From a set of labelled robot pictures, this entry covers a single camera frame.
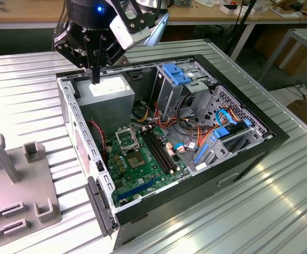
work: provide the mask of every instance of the blue drive bracket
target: blue drive bracket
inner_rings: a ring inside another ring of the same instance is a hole
[[[182,69],[179,69],[174,63],[162,65],[162,68],[165,73],[174,81],[176,86],[185,85],[192,81],[192,79],[186,77]]]
[[[208,144],[205,144],[200,152],[200,154],[197,156],[197,158],[194,160],[194,163],[197,164],[200,160],[200,158],[203,156],[203,154],[205,153],[205,151],[207,150],[207,148],[209,147]]]
[[[230,134],[230,132],[225,127],[222,127],[214,130],[213,134],[217,139],[220,139],[221,137]]]

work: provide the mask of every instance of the green circuit board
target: green circuit board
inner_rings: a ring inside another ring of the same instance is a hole
[[[160,128],[154,128],[152,132],[160,139],[164,139],[165,142],[169,142]],[[106,141],[109,150],[108,168],[116,187],[112,194],[115,206],[124,205],[133,201],[134,196],[135,198],[138,195],[144,196],[189,175],[189,171],[179,155],[175,155],[172,159],[176,168],[178,167],[178,171],[173,174],[165,174],[139,131],[136,132],[136,137],[140,148],[137,151],[128,151],[126,155],[122,153],[116,136]],[[130,144],[131,142],[132,140],[122,139],[122,144]],[[137,187],[142,190],[120,198],[122,194],[129,193]]]

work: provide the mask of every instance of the wooden desk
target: wooden desk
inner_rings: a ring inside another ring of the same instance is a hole
[[[11,23],[55,23],[58,21],[62,10],[63,0],[6,0],[5,7],[9,12],[0,11],[0,23],[9,28]],[[228,15],[220,10],[218,6],[208,8],[194,2],[192,7],[184,8],[172,6],[169,9],[170,25],[196,25],[196,24],[231,24],[235,23],[237,16]],[[255,14],[248,18],[247,23],[296,23],[299,18],[282,18],[272,11],[263,14]]]
[[[54,28],[62,10],[63,0],[6,0],[9,12],[0,11],[0,29]],[[235,24],[237,16],[228,15],[218,6],[208,8],[194,2],[192,7],[171,7],[168,25]],[[307,20],[282,18],[272,11],[255,14],[246,21],[244,30],[231,58],[236,60],[256,24],[299,24]]]

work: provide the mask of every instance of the robotic arm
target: robotic arm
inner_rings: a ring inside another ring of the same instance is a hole
[[[136,0],[65,1],[68,22],[66,30],[54,39],[54,46],[75,66],[84,67],[92,84],[100,82],[100,71],[107,64],[113,65],[126,50],[152,38],[150,30],[159,34],[155,35],[157,43],[168,18],[165,14],[156,24],[161,8],[156,9],[157,15],[142,13]]]

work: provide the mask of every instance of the aluminum extrusion table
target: aluminum extrusion table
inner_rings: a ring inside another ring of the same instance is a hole
[[[203,40],[136,47],[130,62],[202,53],[291,137],[245,178],[115,253],[307,253],[307,127],[215,45]],[[47,151],[62,221],[0,253],[108,253],[64,127],[55,73],[76,68],[55,52],[0,57],[0,132]]]
[[[257,78],[259,82],[263,80],[267,72],[270,70],[272,64],[276,61],[277,57],[281,54],[282,50],[284,49],[284,47],[287,45],[287,43],[289,42],[291,38],[294,38],[295,40],[297,40],[297,43],[290,50],[290,52],[285,57],[283,62],[288,62],[301,45],[307,46],[307,29],[290,29],[284,35],[283,39],[281,40],[281,42],[279,43],[279,45],[277,46],[273,54],[270,56],[270,58],[267,60],[267,62],[263,66],[263,69],[261,70]],[[282,69],[285,66],[283,62],[279,66],[280,69]]]

